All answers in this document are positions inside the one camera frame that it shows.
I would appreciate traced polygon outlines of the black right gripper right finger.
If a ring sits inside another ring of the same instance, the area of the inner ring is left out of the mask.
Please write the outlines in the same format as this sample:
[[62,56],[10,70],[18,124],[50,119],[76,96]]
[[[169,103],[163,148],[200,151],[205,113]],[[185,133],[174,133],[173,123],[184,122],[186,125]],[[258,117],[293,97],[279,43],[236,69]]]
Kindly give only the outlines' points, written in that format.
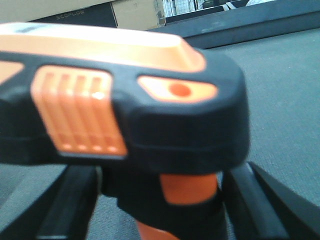
[[223,173],[222,194],[237,240],[320,238],[320,208],[253,162]]

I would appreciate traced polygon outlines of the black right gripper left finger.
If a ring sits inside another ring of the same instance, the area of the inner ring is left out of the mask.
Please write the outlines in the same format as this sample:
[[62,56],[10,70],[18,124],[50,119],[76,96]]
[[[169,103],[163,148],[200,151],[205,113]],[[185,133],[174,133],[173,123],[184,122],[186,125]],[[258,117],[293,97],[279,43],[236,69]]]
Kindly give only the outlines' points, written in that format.
[[0,238],[84,240],[98,195],[93,166],[68,166],[23,182],[0,207]]

